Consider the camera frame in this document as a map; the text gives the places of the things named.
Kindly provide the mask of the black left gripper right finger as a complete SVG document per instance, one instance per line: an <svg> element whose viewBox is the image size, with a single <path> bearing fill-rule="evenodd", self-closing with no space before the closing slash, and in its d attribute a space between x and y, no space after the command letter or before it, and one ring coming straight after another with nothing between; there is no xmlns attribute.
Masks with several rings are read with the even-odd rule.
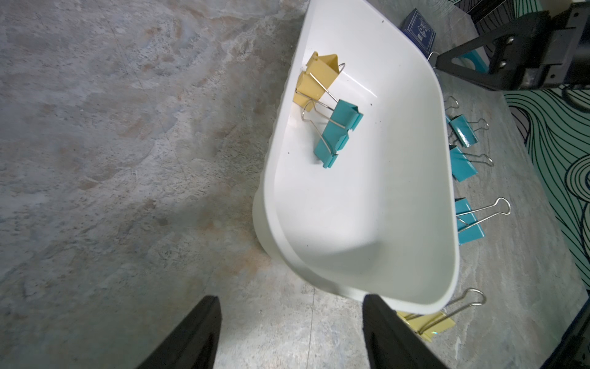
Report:
<svg viewBox="0 0 590 369"><path fill-rule="evenodd" d="M366 295L362 313L370 368L445 367L380 296Z"/></svg>

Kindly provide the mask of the white plastic storage box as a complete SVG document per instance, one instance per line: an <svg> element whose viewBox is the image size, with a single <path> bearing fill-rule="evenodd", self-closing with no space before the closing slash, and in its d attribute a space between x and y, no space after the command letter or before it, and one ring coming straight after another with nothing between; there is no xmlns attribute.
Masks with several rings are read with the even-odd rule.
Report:
<svg viewBox="0 0 590 369"><path fill-rule="evenodd" d="M330 93L362 119L329 169L314 155L327 111L293 102L314 52L344 71ZM443 94L422 52L365 1L311 1L254 197L256 236L270 257L316 288L376 294L431 314L459 274Z"/></svg>

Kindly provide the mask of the teal binder clip top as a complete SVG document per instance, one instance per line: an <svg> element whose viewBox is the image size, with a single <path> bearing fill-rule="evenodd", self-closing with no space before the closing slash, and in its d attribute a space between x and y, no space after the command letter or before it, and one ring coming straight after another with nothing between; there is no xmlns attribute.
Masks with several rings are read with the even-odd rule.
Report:
<svg viewBox="0 0 590 369"><path fill-rule="evenodd" d="M462 182L478 174L475 164L494 166L494 161L486 154L463 152L458 146L450 146L450 161L453 178Z"/></svg>

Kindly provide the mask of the yellow binder clip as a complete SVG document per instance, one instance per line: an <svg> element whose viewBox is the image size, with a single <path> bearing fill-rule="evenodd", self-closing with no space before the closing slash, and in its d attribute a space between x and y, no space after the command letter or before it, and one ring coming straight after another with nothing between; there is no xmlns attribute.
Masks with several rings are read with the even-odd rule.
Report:
<svg viewBox="0 0 590 369"><path fill-rule="evenodd" d="M436 313L419 315L398 311L397 316L420 338L432 342L437 335L456 326L453 320L456 315L470 308L484 306L485 303L487 296L481 290L467 288Z"/></svg>
<svg viewBox="0 0 590 369"><path fill-rule="evenodd" d="M298 77L293 102L308 112L310 109L306 107L307 103L320 101L324 95L338 102L338 99L329 91L329 87L345 67L344 62L339 62L337 54L319 55L318 52L314 52L305 70Z"/></svg>

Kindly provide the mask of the teal binder clip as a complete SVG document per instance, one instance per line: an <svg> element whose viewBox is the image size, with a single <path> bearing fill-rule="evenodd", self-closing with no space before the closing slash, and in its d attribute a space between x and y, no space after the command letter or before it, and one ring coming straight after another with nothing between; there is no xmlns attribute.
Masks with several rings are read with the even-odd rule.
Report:
<svg viewBox="0 0 590 369"><path fill-rule="evenodd" d="M463 152L458 146L450 146L450 161L453 178L462 182L478 174L475 164L494 166L494 161L486 154Z"/></svg>
<svg viewBox="0 0 590 369"><path fill-rule="evenodd" d="M324 169L330 169L338 157L338 152L347 144L349 131L356 129L364 115L359 111L357 105L340 99L332 110L331 116L328 117L315 108L316 103L317 101L313 99L308 101L302 108L301 118L312 125L313 130L320 138L313 153L322 162ZM313 120L305 117L307 108L312 108L327 119L324 130L319 130Z"/></svg>
<svg viewBox="0 0 590 369"><path fill-rule="evenodd" d="M445 118L450 127L448 139L451 146L460 144L464 148L471 147L479 142L476 132L490 129L490 124L485 118L478 121L468 121L464 115L453 118L445 115Z"/></svg>
<svg viewBox="0 0 590 369"><path fill-rule="evenodd" d="M498 215L510 215L512 212L510 202L504 197L499 197L493 204L480 208L473 208L465 198L460 198L455 201L455 209L459 245L484 238L485 233L482 229L482 223ZM496 209L495 212L483 218L477 218L476 216L480 212L487 212L494 209Z"/></svg>

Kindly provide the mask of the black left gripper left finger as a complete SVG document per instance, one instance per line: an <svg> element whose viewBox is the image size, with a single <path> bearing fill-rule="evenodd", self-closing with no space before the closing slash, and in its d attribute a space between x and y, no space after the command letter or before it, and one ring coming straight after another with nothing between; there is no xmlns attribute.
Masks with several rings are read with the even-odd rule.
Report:
<svg viewBox="0 0 590 369"><path fill-rule="evenodd" d="M145 368L212 368L221 334L218 297L207 295L167 338L138 365Z"/></svg>

